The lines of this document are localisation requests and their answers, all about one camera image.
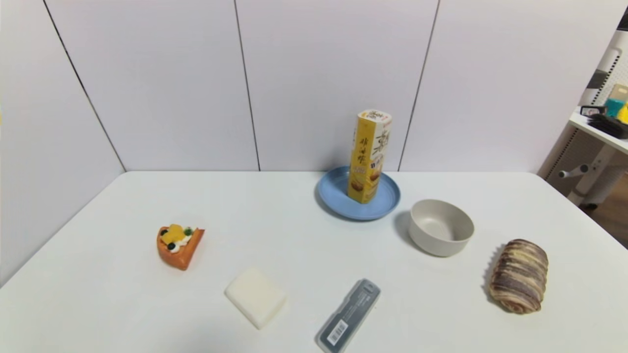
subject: yellow snack box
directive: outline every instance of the yellow snack box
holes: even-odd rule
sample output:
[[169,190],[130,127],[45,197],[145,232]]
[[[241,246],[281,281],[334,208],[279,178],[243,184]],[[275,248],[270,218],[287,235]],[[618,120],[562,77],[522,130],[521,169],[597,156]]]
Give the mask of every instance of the yellow snack box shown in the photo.
[[361,204],[368,204],[377,192],[392,121],[390,114],[373,109],[357,116],[347,195]]

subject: barcode label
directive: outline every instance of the barcode label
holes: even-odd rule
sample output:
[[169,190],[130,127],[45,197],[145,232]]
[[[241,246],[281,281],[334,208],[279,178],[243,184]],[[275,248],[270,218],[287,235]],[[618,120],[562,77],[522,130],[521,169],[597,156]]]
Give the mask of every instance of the barcode label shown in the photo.
[[347,327],[349,327],[349,325],[340,319],[340,321],[336,324],[336,327],[333,328],[332,333],[327,336],[329,343],[336,345],[338,340],[342,337],[342,334],[344,334],[347,330]]

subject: fruit tart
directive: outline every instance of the fruit tart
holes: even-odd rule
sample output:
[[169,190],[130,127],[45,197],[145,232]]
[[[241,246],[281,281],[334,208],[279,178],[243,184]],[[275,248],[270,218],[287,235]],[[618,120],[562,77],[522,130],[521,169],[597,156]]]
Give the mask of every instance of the fruit tart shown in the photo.
[[159,256],[170,266],[185,271],[203,237],[204,229],[183,228],[178,224],[162,227],[157,234]]

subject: beige bowl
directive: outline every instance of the beige bowl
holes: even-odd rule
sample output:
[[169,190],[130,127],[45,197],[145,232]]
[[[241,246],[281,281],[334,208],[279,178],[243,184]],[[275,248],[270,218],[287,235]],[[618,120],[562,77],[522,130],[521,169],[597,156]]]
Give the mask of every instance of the beige bowl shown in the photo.
[[444,201],[419,201],[412,206],[410,214],[410,237],[420,248],[436,256],[459,253],[474,232],[471,218]]

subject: white wall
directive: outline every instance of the white wall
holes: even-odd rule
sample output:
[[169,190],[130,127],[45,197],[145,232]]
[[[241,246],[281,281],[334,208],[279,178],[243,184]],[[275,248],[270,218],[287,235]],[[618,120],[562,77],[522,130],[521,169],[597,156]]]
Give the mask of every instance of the white wall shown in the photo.
[[397,170],[437,0],[238,0],[262,170],[347,164],[356,115],[392,114]]
[[43,1],[2,6],[0,284],[122,173]]
[[441,0],[402,171],[536,172],[625,0]]
[[258,170],[233,0],[48,0],[128,170]]

